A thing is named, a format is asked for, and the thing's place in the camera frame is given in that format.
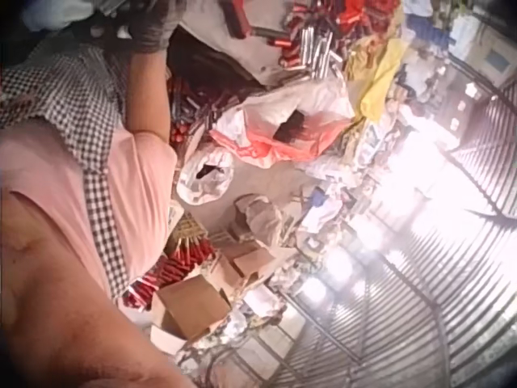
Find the person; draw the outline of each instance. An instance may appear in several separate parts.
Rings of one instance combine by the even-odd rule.
[[[127,82],[122,55],[82,45],[3,71],[2,334],[29,386],[193,387],[114,304],[166,239],[166,48],[184,7],[135,20]]]

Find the hand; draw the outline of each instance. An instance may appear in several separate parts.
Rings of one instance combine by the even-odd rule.
[[[185,12],[186,0],[151,0],[143,15],[136,15],[129,31],[138,53],[166,50],[172,33]]]

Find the wall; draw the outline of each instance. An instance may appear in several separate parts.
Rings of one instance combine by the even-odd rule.
[[[470,15],[457,18],[451,37],[456,40],[449,46],[449,52],[467,62],[476,71],[485,75],[496,87],[500,87],[517,70],[517,45],[482,24]],[[487,61],[500,55],[507,61],[507,67],[497,69]]]

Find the white plastic bag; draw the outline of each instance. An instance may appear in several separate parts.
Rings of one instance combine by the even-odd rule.
[[[305,115],[302,128],[289,142],[276,140],[276,131],[295,110]],[[280,160],[316,158],[354,115],[346,87],[328,78],[249,97],[225,112],[210,134],[243,162],[269,168]]]
[[[197,175],[205,165],[217,168],[198,179]],[[232,182],[233,170],[233,156],[228,150],[213,144],[206,145],[185,163],[176,191],[190,205],[202,205],[217,200]]]
[[[268,247],[279,246],[283,214],[266,196],[248,194],[236,200],[235,206],[246,216],[246,224],[259,241]]]

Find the open cardboard box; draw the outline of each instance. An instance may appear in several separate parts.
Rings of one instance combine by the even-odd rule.
[[[158,329],[178,340],[193,343],[216,330],[231,311],[231,306],[224,292],[217,292],[203,276],[198,275],[157,291],[151,311]],[[164,337],[163,333],[155,330],[157,340]],[[167,342],[177,343],[173,339]]]
[[[234,243],[220,247],[220,251],[221,257],[208,277],[230,299],[264,282],[285,260],[274,257],[256,241]]]

